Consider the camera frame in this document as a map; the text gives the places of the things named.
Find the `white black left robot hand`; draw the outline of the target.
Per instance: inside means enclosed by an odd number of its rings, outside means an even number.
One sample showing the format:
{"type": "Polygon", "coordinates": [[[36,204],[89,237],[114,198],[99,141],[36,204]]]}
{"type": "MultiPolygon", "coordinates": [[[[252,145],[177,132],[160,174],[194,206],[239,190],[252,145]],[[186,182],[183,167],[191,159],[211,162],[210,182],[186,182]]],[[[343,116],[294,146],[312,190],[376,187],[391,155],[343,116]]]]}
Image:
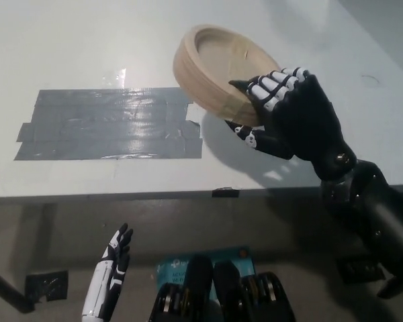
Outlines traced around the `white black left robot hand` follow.
{"type": "Polygon", "coordinates": [[[110,239],[92,275],[81,313],[82,322],[111,319],[130,262],[132,234],[133,230],[125,223],[110,239]]]}

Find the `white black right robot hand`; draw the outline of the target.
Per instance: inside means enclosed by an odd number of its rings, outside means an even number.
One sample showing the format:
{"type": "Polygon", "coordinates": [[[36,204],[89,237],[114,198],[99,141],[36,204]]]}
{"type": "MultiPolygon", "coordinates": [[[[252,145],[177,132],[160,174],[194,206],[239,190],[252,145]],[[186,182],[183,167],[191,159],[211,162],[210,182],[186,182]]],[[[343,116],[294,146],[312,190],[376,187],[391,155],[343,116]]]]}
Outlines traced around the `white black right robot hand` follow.
{"type": "Polygon", "coordinates": [[[355,167],[357,158],[343,138],[332,103],[305,68],[284,68],[229,83],[245,94],[261,122],[261,129],[227,123],[252,149],[284,160],[296,156],[308,161],[320,180],[336,180],[355,167]]]}

